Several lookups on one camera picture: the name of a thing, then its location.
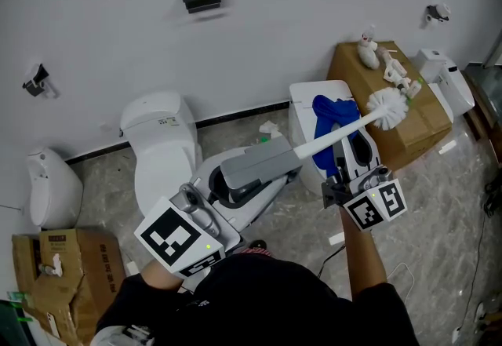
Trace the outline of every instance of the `blue cloth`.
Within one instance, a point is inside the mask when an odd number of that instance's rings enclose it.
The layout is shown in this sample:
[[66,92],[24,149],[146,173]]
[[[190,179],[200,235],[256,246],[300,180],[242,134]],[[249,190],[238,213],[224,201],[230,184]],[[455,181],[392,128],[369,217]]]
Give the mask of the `blue cloth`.
[[[359,118],[358,105],[353,100],[339,99],[333,102],[324,95],[317,95],[312,101],[312,109],[314,109],[314,113],[317,116],[314,138],[331,133],[335,123],[343,127]],[[352,133],[349,138],[353,138],[356,133],[357,132]],[[326,171],[327,177],[338,173],[333,147],[327,147],[325,150],[315,154],[312,158],[319,169]]]

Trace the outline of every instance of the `gray tile floor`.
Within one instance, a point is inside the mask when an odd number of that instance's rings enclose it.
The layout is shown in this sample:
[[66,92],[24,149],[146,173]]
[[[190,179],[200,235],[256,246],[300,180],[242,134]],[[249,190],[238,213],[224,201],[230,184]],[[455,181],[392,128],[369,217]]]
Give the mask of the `gray tile floor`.
[[[198,131],[204,158],[224,150],[257,144],[267,135],[258,132],[267,120],[278,123],[287,136],[288,113],[275,111],[210,126]],[[444,144],[456,147],[440,155]],[[72,167],[84,183],[80,227],[101,227],[113,232],[125,262],[136,261],[142,268],[150,254],[134,238],[142,221],[134,195],[136,159],[125,149]],[[409,212],[373,237],[387,270],[408,264],[415,284],[406,307],[421,344],[450,344],[454,328],[464,316],[475,272],[481,234],[481,208],[485,183],[497,171],[497,164],[485,142],[475,142],[462,118],[438,146],[399,170]],[[301,182],[288,185],[273,207],[243,235],[264,239],[277,258],[292,260],[317,273],[322,261],[335,250],[328,238],[342,231],[336,208],[323,209],[322,200]],[[471,344],[472,319],[478,302],[502,284],[502,222],[486,219],[480,246],[474,292],[462,328],[460,344]],[[322,273],[324,280],[341,297],[350,298],[345,254],[333,258]],[[404,300],[412,278],[400,266],[389,282]]]

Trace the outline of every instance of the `toilet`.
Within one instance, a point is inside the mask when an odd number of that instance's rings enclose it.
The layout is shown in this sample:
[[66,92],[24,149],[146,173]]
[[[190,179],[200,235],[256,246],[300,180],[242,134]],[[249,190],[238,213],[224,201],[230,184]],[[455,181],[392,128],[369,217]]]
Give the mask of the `toilet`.
[[68,229],[77,223],[82,204],[82,182],[68,164],[47,147],[28,154],[31,179],[30,214],[36,226]]
[[420,49],[414,58],[418,72],[453,122],[475,106],[474,97],[458,66],[444,53]]
[[[319,82],[299,82],[289,87],[289,142],[293,147],[313,141],[317,116],[312,108],[312,101],[317,95],[324,95],[333,101],[353,100],[346,82],[338,80]],[[356,132],[356,137],[345,137],[333,145],[336,165],[342,172],[342,178],[348,182],[360,177],[380,164],[378,148],[365,128]],[[322,195],[322,183],[327,175],[319,169],[313,158],[306,158],[300,170],[300,180],[304,186],[316,195]]]
[[136,154],[134,190],[147,216],[162,196],[171,198],[189,182],[201,163],[195,121],[179,93],[163,91],[128,104],[120,127]]

